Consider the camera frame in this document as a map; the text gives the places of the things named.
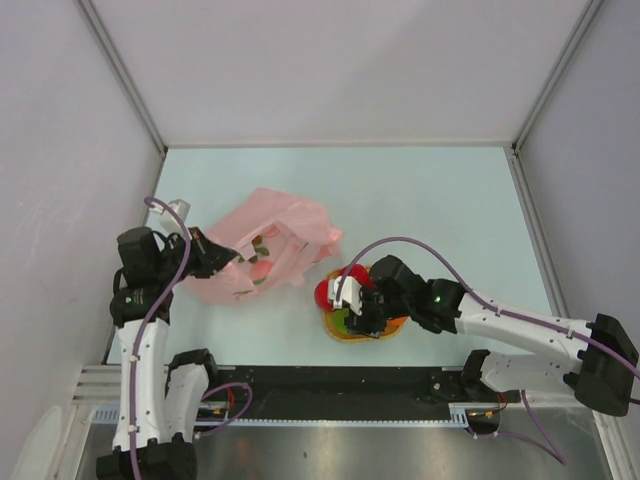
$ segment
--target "yellow plate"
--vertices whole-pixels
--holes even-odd
[[[338,276],[340,269],[334,270],[329,273],[326,278],[331,280]],[[323,312],[324,326],[327,329],[329,336],[340,342],[356,343],[356,342],[374,342],[377,340],[385,340],[394,337],[402,330],[404,322],[409,317],[394,318],[387,322],[387,328],[380,334],[380,338],[372,338],[366,335],[355,335],[349,333],[344,328],[344,318],[348,314],[348,309],[337,310],[335,312]]]

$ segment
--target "red apple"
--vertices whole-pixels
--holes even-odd
[[[321,281],[313,292],[316,305],[324,312],[333,312],[333,303],[329,300],[329,280]]]
[[[341,268],[339,275],[343,276],[346,270],[347,267]],[[367,269],[358,263],[353,266],[353,268],[349,272],[349,276],[355,278],[356,281],[363,287],[376,288],[375,284],[371,281],[371,277],[369,277],[369,272],[367,271]]]

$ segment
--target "purple cable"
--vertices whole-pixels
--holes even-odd
[[[208,392],[205,392],[205,394],[202,396],[202,399],[204,400],[206,398],[209,398],[214,393],[218,393],[222,390],[226,390],[227,388],[233,388],[233,387],[241,387],[241,388],[244,388],[247,392],[249,392],[249,398],[247,398],[247,402],[244,404],[244,407],[242,407],[242,410],[240,410],[236,415],[234,415],[231,418],[228,418],[227,420],[222,422],[220,425],[215,426],[211,430],[206,430],[204,432],[201,432],[200,433],[201,437],[208,437],[209,435],[213,435],[214,433],[218,433],[220,430],[227,428],[231,422],[235,422],[238,418],[244,415],[244,412],[246,412],[249,406],[251,405],[251,401],[253,400],[253,390],[251,389],[251,386],[248,383],[244,383],[244,382],[230,382],[230,383],[225,383],[224,385],[220,385],[219,387],[212,388]]]
[[[531,408],[531,405],[529,405],[529,400],[527,400],[527,392],[526,392],[526,390],[522,390],[520,392],[520,396],[522,397],[522,403],[524,403],[524,408],[527,409],[527,413],[529,413],[529,416],[531,417],[531,420],[533,420],[533,423],[536,424],[536,427],[538,427],[538,430],[540,431],[540,433],[542,434],[544,439],[547,441],[549,446],[551,446],[552,450],[556,453],[556,455],[554,455],[554,457],[561,464],[566,465],[567,464],[567,460],[564,458],[564,455],[562,455],[562,453],[560,452],[560,449],[558,448],[558,445],[556,444],[556,442],[554,442],[551,439],[551,435],[549,435],[549,433],[542,427],[542,424],[540,423],[540,419],[538,418],[536,413]]]
[[[191,242],[189,241],[189,230],[187,226],[184,224],[182,219],[178,216],[176,212],[173,211],[169,205],[158,200],[154,197],[146,197],[144,199],[145,205],[149,208],[152,208],[154,204],[160,205],[164,208],[174,219],[178,222],[180,229],[182,230],[182,236],[185,240],[184,253],[182,254],[182,261],[178,266],[178,270],[176,270],[175,275],[160,294],[160,296],[153,303],[147,314],[145,315],[142,323],[140,324],[140,328],[138,329],[138,333],[136,335],[136,339],[133,342],[133,352],[132,355],[134,357],[138,357],[138,351],[140,350],[140,344],[142,343],[142,336],[144,334],[144,329],[148,325],[148,323],[153,318],[156,310],[160,307],[162,302],[167,298],[167,296],[171,293],[173,287],[180,281],[180,277],[184,272],[184,269],[187,266],[187,262],[189,261],[189,254],[191,253]],[[138,465],[138,452],[136,451],[136,367],[137,362],[131,362],[131,367],[129,370],[129,425],[132,427],[132,432],[129,433],[129,451],[131,455],[131,469],[133,470],[133,477],[135,480],[142,480],[142,474],[140,473],[140,465]]]
[[[551,448],[549,448],[546,445],[538,442],[537,440],[534,440],[533,438],[529,437],[528,435],[524,435],[524,434],[518,433],[518,432],[504,431],[504,432],[496,432],[496,433],[489,433],[489,434],[483,434],[483,435],[478,435],[477,433],[473,433],[472,432],[473,433],[473,438],[474,439],[476,439],[476,438],[491,439],[491,438],[498,438],[498,437],[509,437],[509,438],[515,438],[517,440],[522,440],[523,442],[527,442],[527,443],[530,443],[531,445],[535,445],[539,449],[541,449],[544,452],[546,452],[549,455],[551,455],[553,458],[555,458],[562,465],[566,465],[567,464],[566,458],[564,457],[564,455],[562,455],[562,452],[560,452],[560,449],[555,444],[555,442],[553,440],[551,440],[551,437],[548,435],[548,433],[542,427],[542,424],[540,423],[540,420],[538,419],[538,416],[535,414],[535,412],[529,406],[529,402],[527,401],[526,392],[524,390],[522,390],[520,392],[520,395],[522,396],[522,403],[524,403],[524,407],[527,409],[527,413],[529,414],[529,417],[531,417],[531,420],[533,420],[533,423],[536,424],[536,427],[538,427],[538,431],[542,434],[542,436],[545,438],[545,440],[549,443],[549,445],[551,445]]]
[[[415,239],[409,238],[409,237],[388,237],[388,238],[383,238],[382,240],[378,240],[377,242],[373,242],[368,247],[365,247],[360,253],[358,253],[358,255],[355,256],[355,258],[347,266],[347,269],[345,270],[344,275],[342,276],[342,278],[340,279],[340,283],[338,284],[338,291],[336,292],[336,297],[337,298],[340,298],[340,294],[342,293],[342,287],[344,285],[345,278],[349,275],[349,273],[351,272],[351,269],[353,268],[353,266],[356,263],[358,263],[358,260],[360,260],[366,253],[368,253],[369,251],[371,251],[375,247],[377,247],[379,245],[382,245],[382,244],[385,244],[385,243],[391,243],[391,242],[411,243],[413,245],[417,245],[417,246],[419,246],[421,248],[424,248],[429,253],[431,253],[434,257],[436,257],[440,261],[440,263],[442,263],[445,266],[445,268],[447,270],[449,270],[449,272],[451,272],[451,275],[453,275],[453,277],[456,279],[456,281],[460,285],[462,285],[462,288],[464,288],[467,291],[467,293],[469,295],[471,295],[471,297],[476,302],[478,302],[484,308],[486,308],[487,310],[489,310],[489,311],[491,311],[493,313],[497,313],[498,312],[498,306],[487,302],[482,297],[480,297],[480,295],[478,295],[476,292],[474,292],[473,288],[471,288],[471,286],[464,280],[464,278],[462,278],[462,276],[458,273],[458,271],[455,268],[453,268],[453,265],[451,265],[447,261],[447,259],[444,258],[437,250],[435,250],[433,247],[430,247],[426,243],[421,242],[420,240],[415,240]],[[611,348],[607,347],[606,345],[598,342],[597,340],[594,340],[591,337],[588,337],[588,336],[586,336],[586,335],[584,335],[582,333],[579,333],[579,332],[571,332],[567,327],[562,327],[560,325],[555,325],[553,323],[549,323],[549,322],[546,322],[546,321],[541,320],[539,318],[532,317],[530,315],[525,315],[525,314],[519,313],[519,312],[512,312],[510,310],[500,310],[500,315],[505,315],[507,317],[515,318],[516,320],[522,320],[522,321],[528,322],[528,323],[533,323],[534,325],[538,325],[540,327],[548,328],[550,330],[553,330],[554,332],[564,333],[567,336],[570,336],[570,337],[572,336],[574,338],[577,338],[578,340],[582,340],[583,342],[586,342],[587,344],[592,345],[592,346],[596,347],[597,349],[605,352],[607,355],[610,355],[611,357],[613,357],[616,361],[618,361],[622,365],[624,365],[636,378],[640,379],[640,370],[638,370],[633,364],[631,364],[631,362],[629,362],[622,355],[618,354],[616,351],[614,351]]]

